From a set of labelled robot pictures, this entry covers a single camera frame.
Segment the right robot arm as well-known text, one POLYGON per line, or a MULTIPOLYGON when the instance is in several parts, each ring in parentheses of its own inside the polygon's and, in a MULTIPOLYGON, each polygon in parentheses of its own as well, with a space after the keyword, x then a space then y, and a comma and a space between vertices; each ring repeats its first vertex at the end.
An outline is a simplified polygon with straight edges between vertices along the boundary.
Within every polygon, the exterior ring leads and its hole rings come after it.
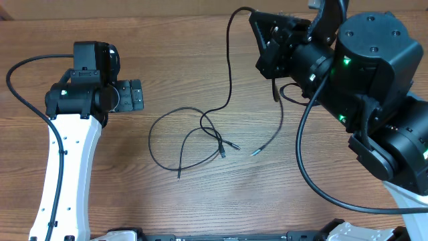
POLYGON ((341 208, 400 215, 405 226, 375 231, 335 221, 318 240, 427 239, 427 101, 411 91, 423 57, 421 44, 392 13, 348 16, 347 1, 310 1, 313 20, 253 11, 249 17, 259 49, 257 69, 270 80, 289 77, 310 112, 323 106, 350 134, 358 162, 381 180, 395 208, 348 204, 322 191, 302 158, 303 114, 296 134, 296 161, 305 182, 341 208))

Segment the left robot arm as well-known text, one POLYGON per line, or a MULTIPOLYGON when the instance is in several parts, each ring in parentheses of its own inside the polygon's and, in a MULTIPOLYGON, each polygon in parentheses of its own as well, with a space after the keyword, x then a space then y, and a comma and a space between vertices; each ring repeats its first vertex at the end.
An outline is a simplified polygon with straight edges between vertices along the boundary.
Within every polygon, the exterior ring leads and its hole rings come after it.
POLYGON ((30 240, 89 240, 88 200, 94 152, 108 115, 143 110, 138 79, 118 80, 112 44, 76 42, 74 67, 45 95, 49 154, 30 240))

